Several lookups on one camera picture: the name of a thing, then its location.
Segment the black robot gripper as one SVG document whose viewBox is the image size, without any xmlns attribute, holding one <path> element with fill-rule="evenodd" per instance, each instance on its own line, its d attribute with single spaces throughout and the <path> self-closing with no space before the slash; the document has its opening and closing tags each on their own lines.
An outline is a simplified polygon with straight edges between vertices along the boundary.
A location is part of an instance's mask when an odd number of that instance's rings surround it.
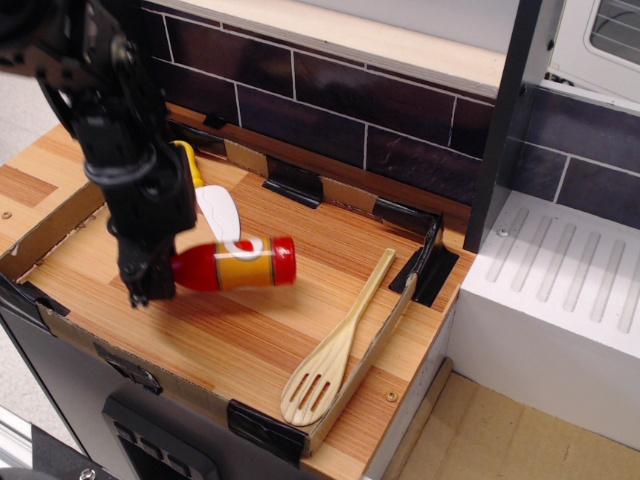
<svg viewBox="0 0 640 480">
<path fill-rule="evenodd" d="M 118 238 L 120 278 L 133 308 L 176 294 L 174 238 L 196 224 L 195 187 L 182 145 L 154 146 L 129 166 L 85 164 L 103 192 L 109 232 Z"/>
</svg>

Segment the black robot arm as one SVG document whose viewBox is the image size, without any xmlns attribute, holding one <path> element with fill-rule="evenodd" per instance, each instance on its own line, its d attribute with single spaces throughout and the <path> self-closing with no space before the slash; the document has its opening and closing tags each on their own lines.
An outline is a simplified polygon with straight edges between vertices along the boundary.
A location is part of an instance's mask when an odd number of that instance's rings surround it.
<svg viewBox="0 0 640 480">
<path fill-rule="evenodd" d="M 173 298 L 175 237 L 196 223 L 195 188 L 164 94 L 120 20 L 100 1 L 4 1 L 1 69 L 35 79 L 79 143 L 131 304 Z"/>
</svg>

